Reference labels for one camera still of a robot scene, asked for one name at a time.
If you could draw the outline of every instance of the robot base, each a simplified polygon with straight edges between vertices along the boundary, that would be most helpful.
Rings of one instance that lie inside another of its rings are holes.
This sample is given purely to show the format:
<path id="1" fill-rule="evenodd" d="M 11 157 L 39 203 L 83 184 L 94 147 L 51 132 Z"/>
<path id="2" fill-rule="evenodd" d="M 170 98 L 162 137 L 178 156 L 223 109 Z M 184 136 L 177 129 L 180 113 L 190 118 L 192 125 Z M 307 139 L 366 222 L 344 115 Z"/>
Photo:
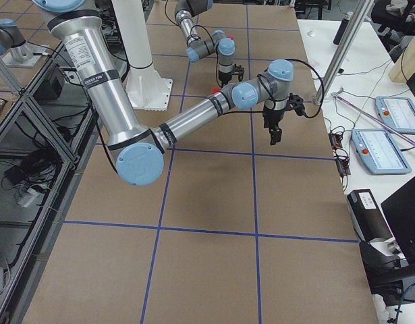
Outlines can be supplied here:
<path id="1" fill-rule="evenodd" d="M 131 69 L 126 92 L 134 109 L 165 111 L 172 86 L 172 79 L 162 79 L 154 69 L 147 73 Z"/>
<path id="2" fill-rule="evenodd" d="M 43 53 L 45 51 L 44 47 L 36 46 L 29 44 L 30 50 L 33 53 Z M 8 52 L 2 59 L 4 64 L 9 68 L 33 68 L 41 59 L 42 55 L 33 55 L 30 59 L 19 62 L 12 57 L 11 52 Z"/>

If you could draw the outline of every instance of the robot label sticker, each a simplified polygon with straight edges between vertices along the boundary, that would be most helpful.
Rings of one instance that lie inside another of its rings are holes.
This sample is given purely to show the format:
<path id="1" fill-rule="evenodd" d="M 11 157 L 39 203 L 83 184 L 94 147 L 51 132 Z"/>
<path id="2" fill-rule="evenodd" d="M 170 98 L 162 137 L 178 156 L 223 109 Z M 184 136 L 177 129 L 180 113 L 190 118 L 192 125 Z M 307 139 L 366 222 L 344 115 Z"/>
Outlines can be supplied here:
<path id="1" fill-rule="evenodd" d="M 65 46 L 77 70 L 82 70 L 95 64 L 92 52 L 90 52 L 82 35 L 66 42 Z"/>

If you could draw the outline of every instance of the grid of blue tape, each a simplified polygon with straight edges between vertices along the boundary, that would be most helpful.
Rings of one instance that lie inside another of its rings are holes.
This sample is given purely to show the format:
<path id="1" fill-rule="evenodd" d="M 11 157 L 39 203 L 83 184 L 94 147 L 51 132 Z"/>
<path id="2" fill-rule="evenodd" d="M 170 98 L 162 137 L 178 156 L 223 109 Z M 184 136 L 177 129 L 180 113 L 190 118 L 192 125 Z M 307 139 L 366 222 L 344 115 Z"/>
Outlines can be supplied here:
<path id="1" fill-rule="evenodd" d="M 8 2 L 11 0 L 7 0 L 2 6 L 4 7 Z M 29 6 L 24 12 L 22 13 L 11 13 L 11 14 L 26 14 L 26 12 L 32 7 Z M 44 30 L 42 24 L 39 28 L 23 28 L 26 30 L 34 30 L 34 34 L 29 38 L 32 39 L 39 30 Z M 170 26 L 168 24 L 149 24 L 153 26 Z M 238 28 L 238 27 L 220 27 L 220 26 L 206 26 L 207 28 L 223 28 L 223 29 L 242 29 L 246 30 L 247 37 L 248 37 L 248 57 L 247 58 L 237 58 L 240 60 L 247 60 L 248 61 L 248 77 L 251 79 L 250 75 L 250 62 L 251 61 L 271 61 L 269 59 L 251 59 L 250 58 L 250 33 L 249 30 L 280 30 L 280 31 L 288 31 L 288 32 L 298 32 L 298 30 L 292 29 L 274 29 L 274 28 L 249 28 L 249 13 L 248 13 L 248 6 L 246 6 L 246 27 L 245 28 Z M 168 54 L 154 54 L 154 55 L 162 55 L 162 56 L 172 56 L 172 57 L 186 57 L 185 55 L 168 55 Z M 173 95 L 173 97 L 181 97 L 180 109 L 179 112 L 182 112 L 184 100 L 186 97 L 194 97 L 194 98 L 204 98 L 202 96 L 190 96 L 186 95 L 186 88 L 188 85 L 188 76 L 190 73 L 190 64 L 188 63 L 188 68 L 186 70 L 186 77 L 184 83 L 184 91 L 182 95 Z M 204 234 L 221 234 L 221 235 L 231 235 L 231 236 L 249 236 L 254 238 L 255 243 L 255 253 L 256 253 L 256 282 L 257 282 L 257 302 L 258 302 L 258 324 L 262 324 L 262 298 L 261 298 L 261 273 L 260 273 L 260 252 L 259 252 L 259 238 L 276 238 L 276 239 L 286 239 L 286 240 L 310 240 L 310 241 L 323 241 L 323 242 L 341 242 L 341 243 L 357 243 L 357 240 L 346 240 L 346 239 L 337 239 L 337 238 L 315 238 L 315 237 L 308 237 L 308 236 L 286 236 L 286 235 L 275 235 L 275 234 L 262 234 L 258 232 L 258 209 L 257 209 L 257 191 L 256 191 L 256 163 L 255 157 L 280 157 L 280 158 L 290 158 L 290 159 L 314 159 L 314 160 L 325 160 L 325 161 L 332 161 L 333 158 L 322 158 L 322 157 L 300 157 L 300 156 L 291 156 L 291 155 L 273 155 L 273 154 L 261 154 L 255 153 L 254 147 L 254 124 L 252 115 L 250 116 L 250 127 L 251 127 L 251 153 L 241 153 L 241 152 L 228 152 L 228 151 L 202 151 L 202 150 L 195 150 L 195 149 L 186 149 L 186 148 L 170 148 L 171 151 L 171 158 L 169 169 L 167 172 L 167 180 L 165 182 L 165 190 L 163 194 L 163 201 L 161 205 L 161 213 L 159 216 L 158 226 L 149 226 L 149 225 L 136 225 L 136 224 L 122 224 L 122 223 L 100 223 L 100 222 L 93 222 L 93 221 L 72 221 L 66 220 L 66 224 L 77 224 L 77 225 L 97 225 L 97 226 L 109 226 L 109 227 L 130 227 L 130 228 L 139 228 L 139 229 L 146 229 L 146 230 L 155 230 L 156 231 L 156 238 L 155 238 L 155 245 L 153 248 L 153 254 L 150 261 L 150 269 L 148 274 L 148 280 L 146 285 L 146 292 L 144 295 L 144 302 L 142 307 L 142 314 L 140 318 L 140 324 L 144 324 L 144 319 L 146 316 L 147 304 L 148 304 L 148 295 L 150 293 L 150 284 L 153 277 L 153 271 L 155 268 L 155 261 L 157 255 L 157 249 L 159 245 L 159 239 L 161 235 L 161 231 L 175 231 L 175 232 L 192 232 L 192 233 L 204 233 Z M 245 232 L 227 232 L 227 231 L 210 231 L 205 229 L 190 229 L 190 228 L 179 228 L 179 227 L 163 227 L 162 220 L 163 214 L 165 210 L 165 204 L 167 201 L 167 193 L 169 187 L 169 180 L 171 176 L 171 171 L 173 168 L 173 160 L 176 151 L 188 151 L 188 152 L 199 152 L 199 153 L 217 153 L 217 154 L 231 154 L 231 155 L 250 155 L 252 157 L 252 187 L 254 193 L 254 233 L 245 233 Z"/>

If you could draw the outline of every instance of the computer monitor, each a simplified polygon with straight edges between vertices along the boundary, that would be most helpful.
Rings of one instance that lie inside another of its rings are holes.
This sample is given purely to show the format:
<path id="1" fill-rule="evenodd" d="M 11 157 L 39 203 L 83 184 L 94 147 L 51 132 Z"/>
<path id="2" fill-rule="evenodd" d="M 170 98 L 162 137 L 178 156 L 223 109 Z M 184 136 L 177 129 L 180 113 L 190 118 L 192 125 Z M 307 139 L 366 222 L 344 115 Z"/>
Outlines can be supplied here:
<path id="1" fill-rule="evenodd" d="M 381 208 L 407 261 L 415 264 L 415 176 L 384 200 Z"/>

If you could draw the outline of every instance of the cardboard table surface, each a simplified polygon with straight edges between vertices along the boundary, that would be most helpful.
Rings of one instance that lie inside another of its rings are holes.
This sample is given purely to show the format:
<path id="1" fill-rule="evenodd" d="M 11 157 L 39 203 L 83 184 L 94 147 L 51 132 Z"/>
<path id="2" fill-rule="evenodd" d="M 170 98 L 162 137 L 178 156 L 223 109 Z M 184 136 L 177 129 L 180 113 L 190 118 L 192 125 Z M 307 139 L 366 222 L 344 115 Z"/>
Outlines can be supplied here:
<path id="1" fill-rule="evenodd" d="M 174 86 L 166 112 L 137 111 L 148 126 L 216 85 L 216 58 L 189 64 L 163 10 L 155 1 L 148 34 Z M 234 36 L 245 80 L 272 59 L 306 59 L 288 7 L 214 4 L 197 23 Z M 297 64 L 293 92 L 315 92 Z M 225 115 L 169 149 L 141 188 L 97 145 L 23 323 L 378 323 L 323 117 L 289 112 L 281 127 L 270 146 L 260 114 Z"/>

